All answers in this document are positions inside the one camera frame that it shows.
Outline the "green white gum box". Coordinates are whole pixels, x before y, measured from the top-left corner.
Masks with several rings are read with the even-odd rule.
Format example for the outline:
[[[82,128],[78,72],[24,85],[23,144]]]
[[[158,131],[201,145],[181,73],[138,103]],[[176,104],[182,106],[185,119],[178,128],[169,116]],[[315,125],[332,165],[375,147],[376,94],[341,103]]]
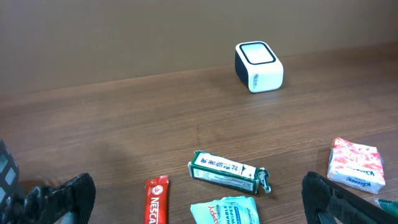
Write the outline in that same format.
[[[188,170],[194,179],[248,194],[257,194],[260,187],[267,194],[272,191],[268,183],[269,173],[265,168],[231,161],[205,151],[195,151],[188,163]]]

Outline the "red Nescafe coffee stick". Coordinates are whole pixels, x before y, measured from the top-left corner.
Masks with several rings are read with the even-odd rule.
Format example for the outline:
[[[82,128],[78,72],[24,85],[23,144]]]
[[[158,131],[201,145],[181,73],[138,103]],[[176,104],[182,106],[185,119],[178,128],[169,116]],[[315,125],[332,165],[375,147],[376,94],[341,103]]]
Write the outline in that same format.
[[[169,177],[146,180],[144,224],[168,224]]]

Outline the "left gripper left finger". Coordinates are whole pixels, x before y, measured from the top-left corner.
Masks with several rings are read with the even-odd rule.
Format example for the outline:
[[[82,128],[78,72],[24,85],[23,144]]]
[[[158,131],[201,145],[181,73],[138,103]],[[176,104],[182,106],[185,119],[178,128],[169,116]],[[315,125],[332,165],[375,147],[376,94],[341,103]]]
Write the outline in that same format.
[[[1,223],[87,224],[94,208],[95,183],[88,173],[53,188],[37,185],[28,194],[21,188],[1,203]]]

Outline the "red white tissue pack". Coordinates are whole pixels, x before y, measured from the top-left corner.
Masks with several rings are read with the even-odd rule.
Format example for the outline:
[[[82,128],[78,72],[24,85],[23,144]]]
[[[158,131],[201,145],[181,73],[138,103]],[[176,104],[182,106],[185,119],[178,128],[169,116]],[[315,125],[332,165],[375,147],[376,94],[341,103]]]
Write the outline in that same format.
[[[383,159],[376,147],[335,138],[331,144],[328,179],[378,194],[386,185]]]

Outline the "green 3M gloves package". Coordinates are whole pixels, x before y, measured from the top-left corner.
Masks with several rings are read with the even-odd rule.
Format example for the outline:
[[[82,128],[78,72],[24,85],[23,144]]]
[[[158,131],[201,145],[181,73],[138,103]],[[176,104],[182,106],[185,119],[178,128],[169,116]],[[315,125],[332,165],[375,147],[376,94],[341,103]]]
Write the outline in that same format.
[[[386,212],[398,217],[398,202],[375,198],[375,203]]]

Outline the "teal wet wipes pack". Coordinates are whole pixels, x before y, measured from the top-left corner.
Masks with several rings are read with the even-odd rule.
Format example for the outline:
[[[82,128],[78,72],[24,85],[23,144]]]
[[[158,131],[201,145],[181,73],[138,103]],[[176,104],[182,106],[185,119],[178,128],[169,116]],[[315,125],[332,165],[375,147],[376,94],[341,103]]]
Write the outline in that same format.
[[[196,224],[260,224],[252,197],[224,197],[190,206]]]

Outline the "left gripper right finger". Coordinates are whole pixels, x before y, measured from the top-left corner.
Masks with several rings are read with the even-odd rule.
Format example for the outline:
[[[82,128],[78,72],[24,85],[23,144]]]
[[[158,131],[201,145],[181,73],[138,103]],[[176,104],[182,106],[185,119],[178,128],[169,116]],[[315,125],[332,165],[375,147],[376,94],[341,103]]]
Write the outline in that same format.
[[[312,171],[303,178],[302,200],[308,224],[397,223],[395,215]]]

